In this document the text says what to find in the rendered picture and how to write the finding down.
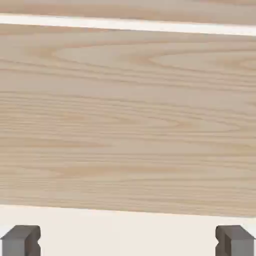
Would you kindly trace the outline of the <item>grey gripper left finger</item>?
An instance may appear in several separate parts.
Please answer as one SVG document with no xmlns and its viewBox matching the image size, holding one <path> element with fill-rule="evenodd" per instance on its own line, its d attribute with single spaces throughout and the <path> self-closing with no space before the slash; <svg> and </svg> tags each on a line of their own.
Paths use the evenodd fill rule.
<svg viewBox="0 0 256 256">
<path fill-rule="evenodd" d="M 15 225 L 0 238 L 2 256 L 41 256 L 40 238 L 40 226 Z"/>
</svg>

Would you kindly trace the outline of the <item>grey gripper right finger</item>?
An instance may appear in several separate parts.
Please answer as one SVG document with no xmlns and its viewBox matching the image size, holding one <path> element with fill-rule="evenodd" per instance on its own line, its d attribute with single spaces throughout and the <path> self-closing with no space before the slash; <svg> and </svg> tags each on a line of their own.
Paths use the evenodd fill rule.
<svg viewBox="0 0 256 256">
<path fill-rule="evenodd" d="M 256 256 L 256 238 L 240 225 L 218 225 L 215 238 L 215 256 Z"/>
</svg>

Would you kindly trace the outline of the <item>light wood cabinet door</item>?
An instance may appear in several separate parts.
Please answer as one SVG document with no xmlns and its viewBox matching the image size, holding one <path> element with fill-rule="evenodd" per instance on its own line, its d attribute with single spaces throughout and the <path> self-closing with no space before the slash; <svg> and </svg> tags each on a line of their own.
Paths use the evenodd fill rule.
<svg viewBox="0 0 256 256">
<path fill-rule="evenodd" d="M 256 26 L 256 0 L 0 0 L 0 13 Z"/>
<path fill-rule="evenodd" d="M 1 24 L 0 204 L 256 217 L 256 37 Z"/>
</svg>

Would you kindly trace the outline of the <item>light wood cabinet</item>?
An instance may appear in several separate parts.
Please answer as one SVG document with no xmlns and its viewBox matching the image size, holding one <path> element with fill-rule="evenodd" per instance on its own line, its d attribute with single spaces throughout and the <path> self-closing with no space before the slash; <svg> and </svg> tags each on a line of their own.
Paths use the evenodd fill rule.
<svg viewBox="0 0 256 256">
<path fill-rule="evenodd" d="M 0 13 L 0 25 L 256 37 L 256 25 Z M 0 204 L 0 231 L 41 228 L 42 256 L 215 256 L 215 228 L 256 216 L 123 211 Z"/>
</svg>

